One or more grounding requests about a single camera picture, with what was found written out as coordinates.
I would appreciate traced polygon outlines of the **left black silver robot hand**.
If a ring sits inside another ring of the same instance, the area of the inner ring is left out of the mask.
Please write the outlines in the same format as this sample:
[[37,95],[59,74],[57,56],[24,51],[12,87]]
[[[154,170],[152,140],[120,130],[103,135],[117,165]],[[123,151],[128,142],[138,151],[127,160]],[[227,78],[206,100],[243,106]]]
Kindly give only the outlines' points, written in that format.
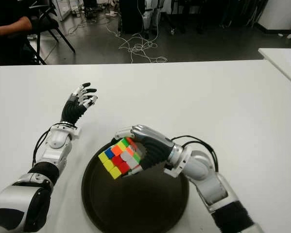
[[77,87],[69,96],[61,114],[61,122],[75,125],[87,109],[95,104],[98,97],[93,93],[96,88],[90,88],[91,83],[84,83]]

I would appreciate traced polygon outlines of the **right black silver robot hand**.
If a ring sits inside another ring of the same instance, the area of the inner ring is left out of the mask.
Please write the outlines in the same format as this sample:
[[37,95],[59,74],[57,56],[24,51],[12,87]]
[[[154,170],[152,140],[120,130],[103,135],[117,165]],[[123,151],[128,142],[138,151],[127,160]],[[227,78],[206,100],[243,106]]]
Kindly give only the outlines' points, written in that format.
[[140,143],[145,148],[145,156],[140,160],[139,166],[122,175],[122,177],[135,175],[166,161],[175,145],[172,140],[160,132],[139,124],[117,131],[111,140],[111,144],[115,144],[126,137]]

